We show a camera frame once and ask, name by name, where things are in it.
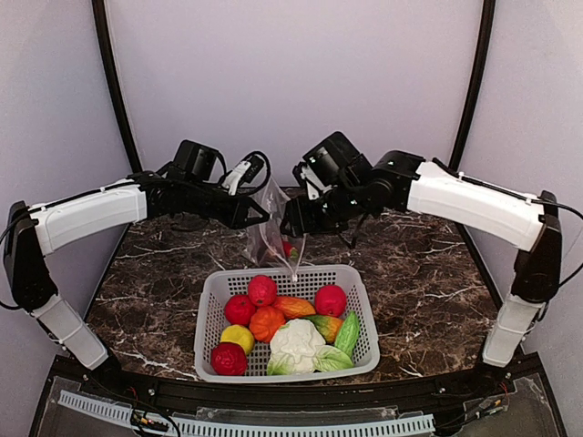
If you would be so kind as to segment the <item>red chili pepper toy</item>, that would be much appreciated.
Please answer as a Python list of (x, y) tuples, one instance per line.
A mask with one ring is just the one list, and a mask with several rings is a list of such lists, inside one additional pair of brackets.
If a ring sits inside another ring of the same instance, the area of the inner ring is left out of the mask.
[(294, 255), (295, 247), (288, 241), (281, 242), (285, 256), (290, 259)]

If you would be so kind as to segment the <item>clear zip top bag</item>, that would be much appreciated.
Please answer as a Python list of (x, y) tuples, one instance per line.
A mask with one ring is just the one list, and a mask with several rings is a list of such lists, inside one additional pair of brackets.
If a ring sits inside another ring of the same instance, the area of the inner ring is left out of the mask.
[[(305, 250), (306, 238), (289, 237), (281, 233), (280, 224), (283, 218), (286, 203), (290, 200), (287, 194), (278, 186), (273, 177), (270, 177), (267, 185), (252, 198), (265, 210), (270, 212), (270, 219), (259, 225), (251, 226), (247, 231), (247, 245), (244, 250), (245, 257), (258, 266), (255, 262), (257, 248), (260, 244), (269, 245), (277, 251), (279, 261), (266, 267), (278, 267), (285, 269), (291, 276), (292, 282), (299, 280), (299, 267)], [(286, 240), (294, 247), (294, 255), (288, 259), (283, 251), (281, 242)]]

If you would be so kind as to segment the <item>white cauliflower toy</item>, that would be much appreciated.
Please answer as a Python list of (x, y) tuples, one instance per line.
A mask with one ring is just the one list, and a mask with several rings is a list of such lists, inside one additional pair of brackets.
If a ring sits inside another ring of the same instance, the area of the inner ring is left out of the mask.
[(352, 358), (328, 345), (307, 320), (291, 320), (282, 325), (270, 342), (268, 376), (304, 375), (344, 371), (353, 367)]

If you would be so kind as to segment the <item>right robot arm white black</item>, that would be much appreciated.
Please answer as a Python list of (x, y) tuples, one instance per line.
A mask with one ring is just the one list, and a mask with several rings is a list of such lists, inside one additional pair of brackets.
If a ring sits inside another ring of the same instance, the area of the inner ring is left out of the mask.
[(302, 192), (285, 207), (281, 231), (289, 236), (341, 236), (352, 221), (392, 212), (446, 224), (464, 246), (477, 229), (514, 247), (514, 279), (478, 355), (490, 368), (511, 362), (559, 290), (563, 237), (548, 191), (502, 188), (400, 150), (371, 164), (339, 131), (307, 151), (292, 174)]

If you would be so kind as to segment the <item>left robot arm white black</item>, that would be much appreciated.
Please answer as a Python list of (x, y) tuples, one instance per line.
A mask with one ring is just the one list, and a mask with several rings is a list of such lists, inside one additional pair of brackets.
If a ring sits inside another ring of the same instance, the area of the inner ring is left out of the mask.
[[(116, 359), (84, 318), (89, 288), (106, 265), (106, 251), (125, 226), (180, 214), (213, 219), (229, 229), (265, 222), (269, 215), (253, 199), (252, 181), (271, 175), (261, 151), (251, 151), (234, 168), (212, 147), (184, 140), (175, 157), (156, 171), (143, 170), (111, 184), (59, 200), (14, 203), (1, 234), (1, 261), (12, 300), (86, 369), (111, 366)], [(80, 297), (57, 283), (80, 286)]]

